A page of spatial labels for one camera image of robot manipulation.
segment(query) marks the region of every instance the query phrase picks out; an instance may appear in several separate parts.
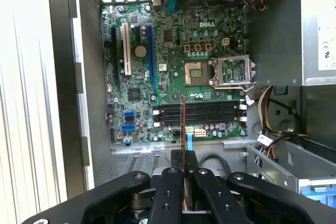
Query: blue pcie slot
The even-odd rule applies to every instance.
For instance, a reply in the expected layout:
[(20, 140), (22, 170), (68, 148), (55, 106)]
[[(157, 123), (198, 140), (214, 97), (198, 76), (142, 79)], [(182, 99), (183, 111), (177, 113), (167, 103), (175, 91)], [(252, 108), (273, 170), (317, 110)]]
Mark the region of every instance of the blue pcie slot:
[(135, 131), (135, 125), (134, 124), (123, 125), (121, 126), (121, 130), (125, 132)]
[(156, 90), (153, 28), (151, 26), (148, 26), (146, 28), (146, 31), (147, 31), (147, 52), (149, 55), (149, 77), (153, 82), (154, 90)]
[(133, 117), (135, 117), (135, 112), (134, 111), (125, 111), (124, 112), (124, 117), (125, 118), (133, 118)]

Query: white pci slot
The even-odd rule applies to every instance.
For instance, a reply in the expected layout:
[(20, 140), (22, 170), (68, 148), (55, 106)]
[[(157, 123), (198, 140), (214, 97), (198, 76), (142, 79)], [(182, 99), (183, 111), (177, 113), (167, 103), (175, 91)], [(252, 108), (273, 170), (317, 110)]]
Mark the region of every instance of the white pci slot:
[(130, 37), (130, 26), (128, 23), (122, 24), (122, 37), (124, 45), (124, 67), (125, 75), (132, 75), (131, 68), (131, 37)]

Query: power supply label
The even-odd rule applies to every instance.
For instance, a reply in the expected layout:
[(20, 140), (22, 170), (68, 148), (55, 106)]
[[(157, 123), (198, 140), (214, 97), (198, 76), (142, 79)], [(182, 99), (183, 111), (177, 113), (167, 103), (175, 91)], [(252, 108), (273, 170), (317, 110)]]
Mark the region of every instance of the power supply label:
[(319, 70), (336, 69), (336, 0), (318, 0)]

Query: white side panel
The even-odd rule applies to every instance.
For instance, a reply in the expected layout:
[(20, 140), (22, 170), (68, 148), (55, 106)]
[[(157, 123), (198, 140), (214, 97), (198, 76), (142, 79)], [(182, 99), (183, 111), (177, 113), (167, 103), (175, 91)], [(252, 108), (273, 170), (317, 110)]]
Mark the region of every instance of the white side panel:
[(0, 216), (21, 223), (67, 199), (49, 0), (2, 0)]

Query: blue sata port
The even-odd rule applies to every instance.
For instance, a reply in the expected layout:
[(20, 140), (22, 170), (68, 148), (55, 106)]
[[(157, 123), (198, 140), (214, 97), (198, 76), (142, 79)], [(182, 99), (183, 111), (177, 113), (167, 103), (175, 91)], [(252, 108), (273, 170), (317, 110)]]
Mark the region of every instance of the blue sata port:
[(124, 112), (124, 117), (125, 118), (133, 118), (133, 117), (135, 117), (135, 112), (134, 111), (125, 111)]
[(121, 126), (121, 130), (126, 132), (135, 131), (135, 125), (134, 124), (123, 125)]

